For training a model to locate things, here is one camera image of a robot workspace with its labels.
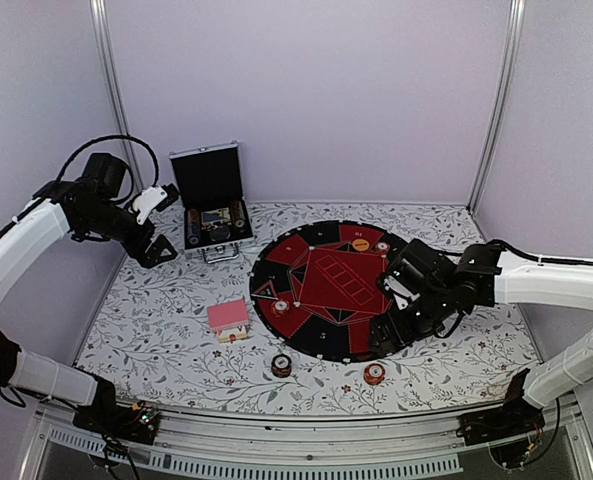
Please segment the orange chip stack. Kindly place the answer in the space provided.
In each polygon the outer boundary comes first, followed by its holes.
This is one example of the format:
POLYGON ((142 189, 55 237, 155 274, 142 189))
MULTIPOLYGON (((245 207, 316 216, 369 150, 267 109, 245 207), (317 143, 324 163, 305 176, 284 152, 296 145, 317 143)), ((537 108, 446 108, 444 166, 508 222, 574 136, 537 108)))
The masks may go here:
POLYGON ((364 369, 363 378, 368 385, 379 385, 385 379, 385 369, 378 363, 369 364, 364 369))

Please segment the triangular all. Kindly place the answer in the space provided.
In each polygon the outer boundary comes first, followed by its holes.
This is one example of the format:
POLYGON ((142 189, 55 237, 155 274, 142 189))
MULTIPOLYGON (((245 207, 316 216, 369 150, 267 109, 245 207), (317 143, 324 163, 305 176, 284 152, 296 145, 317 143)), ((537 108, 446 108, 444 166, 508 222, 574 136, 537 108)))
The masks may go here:
POLYGON ((273 282, 271 280, 265 282, 258 289, 252 291, 250 293, 250 295, 252 298, 260 298, 260 299, 266 299, 266 300, 271 300, 271 301, 278 300, 278 295, 275 291, 273 282))

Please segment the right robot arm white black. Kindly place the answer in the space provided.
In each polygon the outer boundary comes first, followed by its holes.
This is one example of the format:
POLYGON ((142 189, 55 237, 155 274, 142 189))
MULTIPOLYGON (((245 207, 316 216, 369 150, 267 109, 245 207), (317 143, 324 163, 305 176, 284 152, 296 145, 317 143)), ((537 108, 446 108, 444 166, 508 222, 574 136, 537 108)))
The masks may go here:
MULTIPOLYGON (((414 239, 398 251, 378 280, 395 302, 370 323, 368 345, 384 357, 430 335, 451 315, 478 306, 543 304, 593 311, 593 259, 522 252, 502 240, 451 254, 414 239)), ((459 419, 473 444, 544 425, 551 402, 593 379, 593 327, 552 359, 515 374, 501 406, 459 419)))

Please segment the orange chips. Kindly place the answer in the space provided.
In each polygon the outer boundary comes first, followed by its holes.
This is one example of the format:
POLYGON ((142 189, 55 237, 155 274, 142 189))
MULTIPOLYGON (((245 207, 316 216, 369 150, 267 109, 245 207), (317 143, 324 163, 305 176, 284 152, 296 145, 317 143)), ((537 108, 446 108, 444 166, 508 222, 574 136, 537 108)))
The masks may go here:
POLYGON ((280 317, 286 314, 290 309, 290 303, 285 300, 276 300, 271 304, 271 314, 280 317))
POLYGON ((386 242, 378 242, 375 245, 375 250, 380 254, 387 254, 390 250, 390 245, 386 242))

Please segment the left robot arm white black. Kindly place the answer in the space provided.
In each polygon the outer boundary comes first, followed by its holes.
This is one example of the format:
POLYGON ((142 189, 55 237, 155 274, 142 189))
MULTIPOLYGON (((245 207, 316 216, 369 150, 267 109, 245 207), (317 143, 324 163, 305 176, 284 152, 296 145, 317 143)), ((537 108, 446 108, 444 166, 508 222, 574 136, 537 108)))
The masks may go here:
POLYGON ((0 231, 0 389, 66 402, 104 434, 124 426, 114 384, 72 366, 73 350, 112 256, 141 267, 176 258, 151 214, 179 198, 153 183, 131 192, 131 170, 110 153, 93 153, 73 180, 43 185, 0 231))

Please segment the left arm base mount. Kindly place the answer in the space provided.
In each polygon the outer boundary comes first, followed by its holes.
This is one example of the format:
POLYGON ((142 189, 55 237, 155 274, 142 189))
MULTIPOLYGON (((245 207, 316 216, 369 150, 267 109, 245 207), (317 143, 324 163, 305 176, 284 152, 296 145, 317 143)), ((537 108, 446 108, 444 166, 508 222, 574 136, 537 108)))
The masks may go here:
POLYGON ((132 406, 97 404, 78 407, 73 425, 118 440, 152 445, 160 420, 160 411, 143 402, 132 406))

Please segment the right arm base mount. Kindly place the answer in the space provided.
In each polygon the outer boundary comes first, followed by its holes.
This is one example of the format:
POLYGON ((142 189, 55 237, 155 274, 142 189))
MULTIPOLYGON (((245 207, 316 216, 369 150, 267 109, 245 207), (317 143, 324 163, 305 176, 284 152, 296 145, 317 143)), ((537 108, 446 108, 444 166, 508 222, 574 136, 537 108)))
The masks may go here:
POLYGON ((500 441, 489 449, 492 460, 505 470, 526 466, 531 460, 545 426, 541 410, 496 407, 458 417, 456 436, 467 446, 500 441))

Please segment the orange big blind button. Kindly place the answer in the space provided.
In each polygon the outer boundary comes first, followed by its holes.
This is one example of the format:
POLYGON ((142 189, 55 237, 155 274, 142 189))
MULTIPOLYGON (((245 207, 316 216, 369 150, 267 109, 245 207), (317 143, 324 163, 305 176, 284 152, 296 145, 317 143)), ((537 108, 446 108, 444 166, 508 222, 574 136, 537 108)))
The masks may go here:
POLYGON ((371 248, 370 242, 363 238, 357 238, 353 240, 351 245, 352 248, 358 252, 369 251, 371 248))

